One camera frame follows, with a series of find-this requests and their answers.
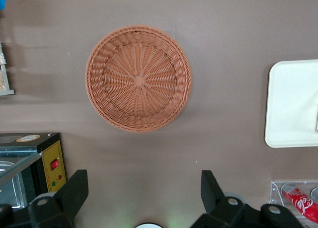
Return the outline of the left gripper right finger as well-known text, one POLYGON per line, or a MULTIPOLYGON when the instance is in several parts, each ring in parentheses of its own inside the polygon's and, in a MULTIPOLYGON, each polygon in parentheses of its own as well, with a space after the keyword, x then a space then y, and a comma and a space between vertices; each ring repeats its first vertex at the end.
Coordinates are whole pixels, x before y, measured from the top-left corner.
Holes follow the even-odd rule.
POLYGON ((193 228, 301 228, 290 210, 280 205, 264 204, 260 210, 241 199, 226 196, 210 170, 201 172, 201 200, 206 213, 193 228))

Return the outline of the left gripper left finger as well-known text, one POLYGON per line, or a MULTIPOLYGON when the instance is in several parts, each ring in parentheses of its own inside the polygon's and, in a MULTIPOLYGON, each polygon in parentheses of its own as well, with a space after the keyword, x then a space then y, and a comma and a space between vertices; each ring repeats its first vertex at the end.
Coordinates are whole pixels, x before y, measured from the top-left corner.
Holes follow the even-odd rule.
POLYGON ((88 197, 87 170, 77 170, 54 194, 41 194, 25 208, 0 206, 2 228, 72 228, 73 221, 88 197))

